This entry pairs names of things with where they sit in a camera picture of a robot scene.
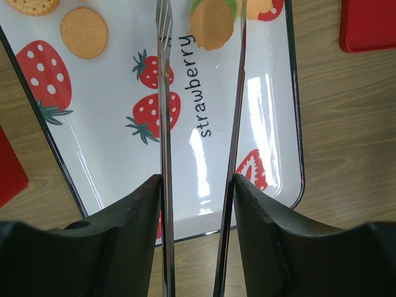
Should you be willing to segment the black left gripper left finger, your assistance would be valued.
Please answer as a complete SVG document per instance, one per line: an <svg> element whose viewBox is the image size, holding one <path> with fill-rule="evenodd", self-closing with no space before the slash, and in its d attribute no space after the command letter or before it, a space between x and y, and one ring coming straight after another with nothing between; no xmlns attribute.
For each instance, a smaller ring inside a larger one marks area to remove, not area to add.
<svg viewBox="0 0 396 297"><path fill-rule="evenodd" d="M161 176L63 229L1 223L2 296L147 296Z"/></svg>

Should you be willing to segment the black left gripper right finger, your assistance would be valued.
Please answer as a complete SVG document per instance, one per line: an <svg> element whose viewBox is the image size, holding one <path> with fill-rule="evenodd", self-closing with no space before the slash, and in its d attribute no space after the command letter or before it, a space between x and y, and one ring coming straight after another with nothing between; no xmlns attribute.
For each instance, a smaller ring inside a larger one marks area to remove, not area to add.
<svg viewBox="0 0 396 297"><path fill-rule="evenodd" d="M248 296L395 295L395 223L339 229L289 209L240 174L234 181Z"/></svg>

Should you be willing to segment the metal tongs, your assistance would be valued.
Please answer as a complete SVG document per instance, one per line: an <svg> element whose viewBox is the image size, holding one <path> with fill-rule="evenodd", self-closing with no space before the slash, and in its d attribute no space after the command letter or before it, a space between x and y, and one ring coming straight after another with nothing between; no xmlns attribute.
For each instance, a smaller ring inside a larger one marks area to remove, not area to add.
<svg viewBox="0 0 396 297"><path fill-rule="evenodd" d="M226 265L231 228L231 216L238 152L241 109L243 105L246 60L246 9L247 2L242 2L241 12L241 51L239 59L238 83L236 89L235 112L231 134L230 154L226 177L225 197L223 203L222 225L217 254L215 272L214 296L225 293ZM173 32L173 13L170 1L158 1L156 11L157 26L157 58L158 58L158 96L159 96L159 127L161 147L161 229L162 229L162 258L163 258L163 296L175 296L174 271L174 229L173 229L173 185L171 169L171 128L170 128L170 53L169 39Z"/></svg>

